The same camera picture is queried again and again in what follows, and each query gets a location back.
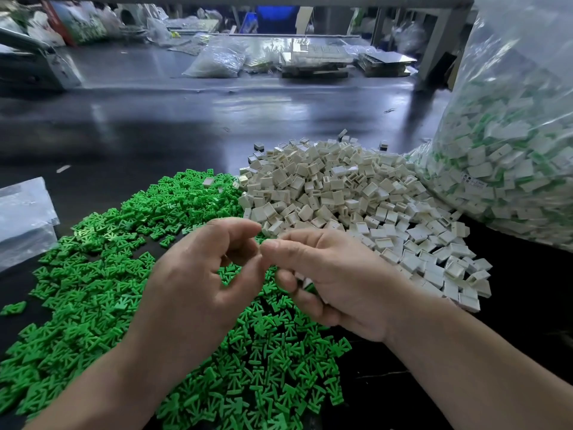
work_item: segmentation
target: green plastic part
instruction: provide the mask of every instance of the green plastic part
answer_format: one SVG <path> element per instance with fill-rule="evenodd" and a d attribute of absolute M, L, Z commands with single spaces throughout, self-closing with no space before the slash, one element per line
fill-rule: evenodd
<path fill-rule="evenodd" d="M 6 305 L 0 311 L 0 315 L 15 315 L 21 314 L 26 309 L 27 302 L 18 302 L 11 305 Z"/>
<path fill-rule="evenodd" d="M 214 178 L 208 188 L 207 177 Z M 141 250 L 151 239 L 168 248 L 178 234 L 211 219 L 242 216 L 234 183 L 233 176 L 212 170 L 165 176 L 120 208 L 90 214 L 73 235 L 60 238 L 40 258 L 30 292 L 52 319 L 26 326 L 7 350 L 0 363 L 0 413 L 15 408 L 32 419 L 118 344 L 156 261 Z M 240 270 L 234 264 L 220 268 L 221 281 L 228 284 Z M 301 430 L 302 414 L 319 413 L 326 396 L 333 405 L 343 403 L 335 359 L 350 344 L 324 334 L 296 308 L 277 287 L 275 272 L 266 272 L 259 296 L 215 353 L 161 403 L 156 415 L 164 430 L 186 430 L 200 421 L 230 430 Z M 17 314 L 25 305 L 8 305 L 2 314 Z"/>

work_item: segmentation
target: forearm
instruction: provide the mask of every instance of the forearm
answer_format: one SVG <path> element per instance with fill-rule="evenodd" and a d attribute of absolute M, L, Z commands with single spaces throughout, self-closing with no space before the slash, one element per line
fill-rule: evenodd
<path fill-rule="evenodd" d="M 168 393 L 121 344 L 72 382 L 25 430 L 139 430 Z"/>
<path fill-rule="evenodd" d="M 573 428 L 573 387 L 445 299 L 415 296 L 388 347 L 456 430 Z"/>

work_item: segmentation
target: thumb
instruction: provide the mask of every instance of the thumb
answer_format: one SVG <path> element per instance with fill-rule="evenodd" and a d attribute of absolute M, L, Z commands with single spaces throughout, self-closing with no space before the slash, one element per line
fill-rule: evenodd
<path fill-rule="evenodd" d="M 288 239 L 266 239 L 260 247 L 263 258 L 271 264 L 320 280 L 324 256 L 316 249 Z"/>
<path fill-rule="evenodd" d="M 237 315 L 240 314 L 261 292 L 265 273 L 269 267 L 270 263 L 260 254 L 248 260 L 229 285 L 219 291 L 218 298 L 221 304 Z"/>

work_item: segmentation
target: black table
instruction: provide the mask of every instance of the black table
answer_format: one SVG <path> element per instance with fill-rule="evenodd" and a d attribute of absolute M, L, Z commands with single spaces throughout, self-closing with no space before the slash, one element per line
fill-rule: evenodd
<path fill-rule="evenodd" d="M 290 138 L 322 140 L 346 128 L 366 147 L 383 140 L 389 151 L 407 152 L 434 135 L 450 95 L 414 92 L 408 78 L 351 76 L 311 84 L 268 76 L 175 79 L 172 74 L 181 72 L 177 65 L 189 64 L 185 54 L 148 47 L 123 54 L 120 46 L 92 51 L 70 51 L 88 88 L 0 98 L 0 187 L 43 176 L 61 221 L 59 235 L 164 175 L 186 168 L 238 174 L 254 142 L 273 147 Z M 141 68 L 130 77 L 136 65 Z M 62 165 L 71 167 L 56 173 Z M 465 222 L 471 229 L 469 246 L 494 266 L 493 296 L 481 300 L 477 318 L 573 383 L 573 287 L 566 268 L 571 255 Z M 521 261 L 507 261 L 509 253 Z M 0 274 L 0 307 L 26 298 L 35 284 L 30 272 L 37 267 L 28 260 Z M 23 327 L 50 318 L 40 301 L 27 299 L 22 315 L 0 318 L 0 353 Z M 346 403 L 333 408 L 326 401 L 308 428 L 348 429 L 371 423 L 373 416 L 382 429 L 448 428 L 385 346 L 346 336 L 353 346 L 339 359 Z M 0 416 L 3 430 L 21 428 L 23 422 L 23 417 Z"/>

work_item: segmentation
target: hand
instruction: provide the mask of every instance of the hand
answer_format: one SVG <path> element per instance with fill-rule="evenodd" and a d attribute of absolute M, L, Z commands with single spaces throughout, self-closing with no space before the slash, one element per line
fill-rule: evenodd
<path fill-rule="evenodd" d="M 270 264 L 253 238 L 260 231 L 249 220 L 212 220 L 155 264 L 121 346 L 136 350 L 168 389 L 211 356 L 261 291 Z M 231 261 L 243 267 L 224 287 L 217 270 Z"/>
<path fill-rule="evenodd" d="M 264 241 L 261 253 L 280 268 L 281 287 L 313 321 L 341 325 L 367 340 L 383 341 L 392 317 L 415 294 L 400 272 L 342 231 L 291 231 Z M 298 288 L 293 271 L 311 278 L 328 304 Z"/>

